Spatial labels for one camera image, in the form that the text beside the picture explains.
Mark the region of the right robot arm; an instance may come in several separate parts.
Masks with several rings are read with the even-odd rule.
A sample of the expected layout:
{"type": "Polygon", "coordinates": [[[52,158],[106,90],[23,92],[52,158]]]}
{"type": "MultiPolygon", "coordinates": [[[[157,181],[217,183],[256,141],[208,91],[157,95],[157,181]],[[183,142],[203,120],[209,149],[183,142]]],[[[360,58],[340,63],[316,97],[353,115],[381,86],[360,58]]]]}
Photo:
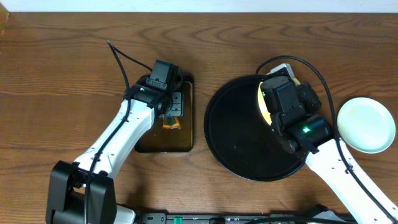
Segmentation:
{"type": "Polygon", "coordinates": [[[358,223],[397,223],[397,207],[353,159],[308,83],[268,75],[259,85],[268,123],[283,150],[308,165],[334,191],[358,223]]]}

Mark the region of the yellow plate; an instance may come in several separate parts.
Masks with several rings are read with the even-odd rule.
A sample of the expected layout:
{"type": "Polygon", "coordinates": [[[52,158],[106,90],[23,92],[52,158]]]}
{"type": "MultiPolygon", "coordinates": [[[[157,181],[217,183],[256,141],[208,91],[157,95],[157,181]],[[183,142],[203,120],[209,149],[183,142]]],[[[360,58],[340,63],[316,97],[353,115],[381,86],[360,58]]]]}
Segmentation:
{"type": "Polygon", "coordinates": [[[257,100],[258,100],[259,109],[260,109],[260,112],[262,114],[262,117],[264,118],[264,120],[266,121],[266,123],[268,125],[271,125],[271,123],[272,123],[271,114],[267,110],[267,106],[266,106],[266,103],[264,101],[263,92],[261,91],[260,87],[258,87],[258,91],[257,91],[257,100]]]}

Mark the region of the light blue plate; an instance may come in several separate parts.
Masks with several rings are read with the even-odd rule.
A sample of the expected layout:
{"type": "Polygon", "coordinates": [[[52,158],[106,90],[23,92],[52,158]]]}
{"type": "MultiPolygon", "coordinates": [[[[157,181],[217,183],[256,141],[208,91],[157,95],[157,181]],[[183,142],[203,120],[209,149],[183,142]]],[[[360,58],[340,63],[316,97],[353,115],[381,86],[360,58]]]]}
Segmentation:
{"type": "Polygon", "coordinates": [[[385,151],[396,136],[396,124],[389,110],[366,97],[352,98],[343,104],[337,127],[347,145],[367,154],[385,151]]]}

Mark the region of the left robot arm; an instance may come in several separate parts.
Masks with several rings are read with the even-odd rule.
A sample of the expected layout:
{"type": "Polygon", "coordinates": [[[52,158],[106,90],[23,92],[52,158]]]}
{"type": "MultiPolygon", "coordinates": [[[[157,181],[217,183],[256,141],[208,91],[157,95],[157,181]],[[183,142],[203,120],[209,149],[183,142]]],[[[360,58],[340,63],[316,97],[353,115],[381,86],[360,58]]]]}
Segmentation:
{"type": "Polygon", "coordinates": [[[159,118],[182,116],[183,72],[157,60],[149,76],[128,85],[121,107],[96,142],[72,163],[50,173],[47,223],[133,223],[134,210],[118,205],[114,181],[140,138],[159,118]]]}

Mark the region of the orange green sponge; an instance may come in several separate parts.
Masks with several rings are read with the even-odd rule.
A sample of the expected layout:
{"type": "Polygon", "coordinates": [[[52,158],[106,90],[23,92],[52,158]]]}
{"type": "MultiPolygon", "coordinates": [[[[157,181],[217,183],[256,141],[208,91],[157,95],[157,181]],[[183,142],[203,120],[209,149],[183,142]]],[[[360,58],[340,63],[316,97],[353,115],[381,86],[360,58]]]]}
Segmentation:
{"type": "Polygon", "coordinates": [[[164,129],[179,129],[181,127],[178,116],[165,117],[162,123],[164,129]]]}

